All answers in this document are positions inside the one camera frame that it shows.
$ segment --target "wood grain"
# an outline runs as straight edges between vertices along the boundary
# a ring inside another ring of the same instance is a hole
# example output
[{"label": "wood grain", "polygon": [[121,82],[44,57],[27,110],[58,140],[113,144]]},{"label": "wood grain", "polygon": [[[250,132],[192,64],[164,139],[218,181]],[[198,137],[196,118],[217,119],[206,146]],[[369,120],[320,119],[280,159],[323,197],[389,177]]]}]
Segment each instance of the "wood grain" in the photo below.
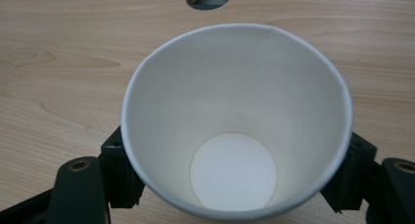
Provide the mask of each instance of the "wood grain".
[{"label": "wood grain", "polygon": [[[167,40],[206,25],[257,22],[322,51],[346,79],[354,131],[385,157],[415,160],[415,0],[0,0],[0,210],[54,184],[66,161],[96,156],[120,121],[137,65]],[[320,195],[255,223],[365,223]],[[213,223],[146,189],[114,223]]]}]

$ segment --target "cup rim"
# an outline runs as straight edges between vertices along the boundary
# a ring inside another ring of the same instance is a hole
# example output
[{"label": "cup rim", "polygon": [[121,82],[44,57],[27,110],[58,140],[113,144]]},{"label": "cup rim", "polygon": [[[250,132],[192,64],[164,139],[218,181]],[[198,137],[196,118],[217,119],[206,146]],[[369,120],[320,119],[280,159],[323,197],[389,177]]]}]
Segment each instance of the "cup rim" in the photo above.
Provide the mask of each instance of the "cup rim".
[{"label": "cup rim", "polygon": [[[299,43],[304,49],[308,49],[311,51],[315,56],[318,57],[328,68],[328,70],[334,74],[336,77],[339,85],[342,87],[344,102],[345,102],[345,134],[343,135],[341,144],[338,146],[338,150],[336,151],[335,155],[332,157],[331,161],[328,163],[328,166],[320,176],[320,178],[316,179],[313,184],[311,184],[306,190],[302,191],[301,193],[296,194],[291,199],[283,203],[277,203],[262,209],[256,210],[249,210],[249,211],[220,211],[220,210],[212,210],[207,209],[204,207],[196,206],[184,201],[180,201],[171,197],[168,193],[166,193],[158,184],[154,183],[154,181],[148,176],[148,174],[141,168],[140,161],[135,158],[135,155],[132,150],[130,136],[132,132],[128,127],[129,125],[129,106],[130,106],[130,96],[133,92],[133,86],[138,79],[138,75],[140,74],[141,70],[146,66],[148,60],[153,58],[158,52],[162,51],[166,47],[174,44],[175,42],[185,39],[189,35],[193,35],[196,33],[202,33],[207,30],[211,29],[222,29],[222,28],[240,28],[240,27],[249,27],[249,28],[260,28],[260,29],[270,29],[273,32],[277,32],[287,38],[290,38],[294,42]],[[310,199],[313,195],[318,193],[334,176],[338,168],[340,167],[341,163],[346,156],[346,151],[348,148],[348,144],[351,138],[352,133],[352,125],[353,125],[353,107],[352,107],[352,98],[350,92],[347,88],[346,82],[343,79],[342,75],[339,71],[334,67],[334,65],[316,48],[311,46],[309,43],[304,41],[303,39],[293,35],[292,33],[278,28],[276,26],[267,25],[267,24],[260,24],[260,23],[223,23],[223,24],[216,24],[201,27],[186,33],[183,33],[175,38],[167,41],[155,51],[153,51],[148,57],[144,59],[143,62],[138,66],[135,70],[134,74],[131,77],[131,80],[128,83],[127,89],[125,91],[123,103],[122,103],[122,112],[121,112],[121,135],[123,144],[125,147],[125,151],[127,153],[128,159],[133,166],[135,172],[139,175],[141,180],[147,185],[147,187],[154,192],[157,196],[162,198],[164,201],[172,204],[173,206],[186,211],[188,213],[201,216],[208,219],[213,220],[222,220],[222,221],[248,221],[248,220],[256,220],[260,218],[265,218],[269,216],[278,215],[284,213],[290,209],[293,209],[300,204],[304,203],[308,199]]]}]

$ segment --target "black object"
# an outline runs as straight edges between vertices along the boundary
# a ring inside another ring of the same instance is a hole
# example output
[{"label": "black object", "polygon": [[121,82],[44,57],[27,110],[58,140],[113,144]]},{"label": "black object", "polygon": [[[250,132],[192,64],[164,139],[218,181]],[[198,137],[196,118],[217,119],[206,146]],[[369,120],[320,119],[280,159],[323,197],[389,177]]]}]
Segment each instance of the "black object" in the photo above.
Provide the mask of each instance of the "black object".
[{"label": "black object", "polygon": [[96,157],[76,158],[61,166],[46,223],[110,223],[101,164]]},{"label": "black object", "polygon": [[386,158],[374,161],[376,147],[353,133],[346,158],[320,193],[335,212],[359,210],[369,203],[368,224],[415,223],[415,163]]},{"label": "black object", "polygon": [[[369,202],[368,224],[415,223],[415,163],[374,161],[376,147],[353,133],[345,160],[321,194],[336,212]],[[55,187],[0,212],[0,223],[111,223],[112,208],[131,208],[144,190],[122,145],[120,127],[96,157],[80,157],[58,171]]]}]

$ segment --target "white paper cup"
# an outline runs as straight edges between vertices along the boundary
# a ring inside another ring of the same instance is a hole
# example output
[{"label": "white paper cup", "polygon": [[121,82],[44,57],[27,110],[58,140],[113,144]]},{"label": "white paper cup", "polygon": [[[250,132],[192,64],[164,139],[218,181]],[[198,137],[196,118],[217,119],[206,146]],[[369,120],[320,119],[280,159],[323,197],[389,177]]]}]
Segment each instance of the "white paper cup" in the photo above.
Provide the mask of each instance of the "white paper cup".
[{"label": "white paper cup", "polygon": [[122,139],[146,185],[216,220],[280,214],[317,193],[346,154],[352,102],[336,68],[279,28],[180,35],[137,68]]}]

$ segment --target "wooden table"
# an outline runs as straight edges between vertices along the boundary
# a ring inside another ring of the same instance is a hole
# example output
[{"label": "wooden table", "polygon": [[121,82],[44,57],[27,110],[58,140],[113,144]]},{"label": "wooden table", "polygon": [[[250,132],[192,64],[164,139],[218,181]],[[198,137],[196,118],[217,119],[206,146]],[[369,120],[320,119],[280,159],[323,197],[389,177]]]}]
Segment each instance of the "wooden table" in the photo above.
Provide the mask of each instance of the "wooden table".
[{"label": "wooden table", "polygon": [[[354,131],[385,157],[415,160],[415,0],[230,0],[198,11],[185,0],[0,0],[0,210],[54,185],[66,161],[97,156],[119,126],[137,65],[169,39],[206,25],[286,29],[340,70]],[[321,195],[255,223],[365,223]],[[213,223],[148,189],[114,223]]]}]

